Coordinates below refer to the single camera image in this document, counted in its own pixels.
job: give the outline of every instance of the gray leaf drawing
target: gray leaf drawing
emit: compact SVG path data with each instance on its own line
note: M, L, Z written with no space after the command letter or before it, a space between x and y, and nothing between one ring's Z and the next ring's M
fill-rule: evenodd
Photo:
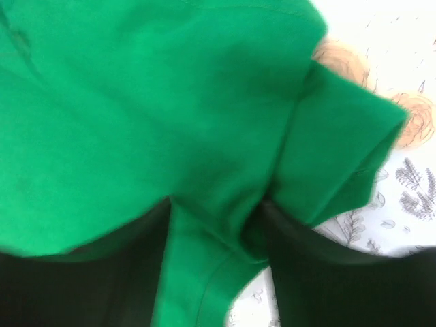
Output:
M371 203L368 205L369 208L375 210L377 208L383 208L386 203L386 199L383 194L380 192L377 192L377 194L374 196Z
M421 186L422 177L410 159L404 160L404 167L396 171L396 179L407 188L415 192L414 196L403 192L399 202L403 211L415 216L419 220L430 221L435 217L436 178L429 168L426 169L428 188Z
M352 210L345 214L343 226L341 229L344 233L347 244L360 240L365 226L362 225L363 217L359 215L362 209Z
M253 293L253 295L251 297L254 298L258 304L260 304L260 303L262 303L262 294L263 293L264 293L264 290L256 291Z
M393 220L383 220L380 224L381 227L386 228L387 230L391 230L395 227L395 221Z
M423 93L424 92L424 86L425 86L425 81L421 83L420 87L418 88L418 92L419 93Z
M389 177L388 171L386 169L382 168L377 173L377 176L375 177L375 182L378 183L380 181L383 181L383 180L387 179L388 177Z
M372 238L368 239L367 249L375 255L382 255L380 245L378 245Z
M421 175L416 170L409 158L404 159L405 167L398 168L395 177L403 186L415 191L421 182Z
M436 200L436 178L429 168L426 170L427 179L429 180L429 198Z

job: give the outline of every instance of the shirt sleeve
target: shirt sleeve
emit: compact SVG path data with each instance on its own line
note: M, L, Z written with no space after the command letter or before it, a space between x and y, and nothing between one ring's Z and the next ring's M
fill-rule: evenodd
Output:
M407 115L312 62L270 194L311 226L364 206Z

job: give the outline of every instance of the seam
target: seam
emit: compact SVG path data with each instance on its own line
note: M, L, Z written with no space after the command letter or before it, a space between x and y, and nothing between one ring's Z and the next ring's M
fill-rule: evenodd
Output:
M213 271L213 273L212 273L212 275L211 275L211 277L210 277L210 279L209 279L209 281L208 281L208 283L207 283L207 286L206 286L206 289L204 290L204 292L203 292L203 295L202 295L202 299L201 299L201 301L200 301L200 307L198 308L198 312L197 312L197 318L196 318L196 324L195 324L195 326L196 327L200 327L199 326L199 321L200 321L200 313L202 312L202 310L203 310L203 304L204 304L204 298L206 298L206 295L207 295L207 293L208 293L208 291L209 291L209 287L211 286L211 283L212 283L212 280L215 278L215 276L216 276L216 274L221 270L221 268L233 257L233 255L234 255L234 253L231 253L228 257L226 257L219 265L218 265L218 267L216 267L216 269Z

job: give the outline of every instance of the green shirt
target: green shirt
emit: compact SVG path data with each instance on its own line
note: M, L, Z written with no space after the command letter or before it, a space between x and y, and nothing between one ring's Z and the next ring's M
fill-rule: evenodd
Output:
M153 327L221 327L267 265L260 199L365 205L405 120L311 60L305 0L0 4L0 247L67 253L173 196Z

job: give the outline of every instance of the green cloth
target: green cloth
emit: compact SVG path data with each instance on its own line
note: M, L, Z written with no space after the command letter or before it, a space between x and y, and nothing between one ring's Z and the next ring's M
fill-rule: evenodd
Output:
M221 327L267 265L260 199L363 206L405 120L311 60L305 0L0 4L0 247L67 253L172 195L153 327Z

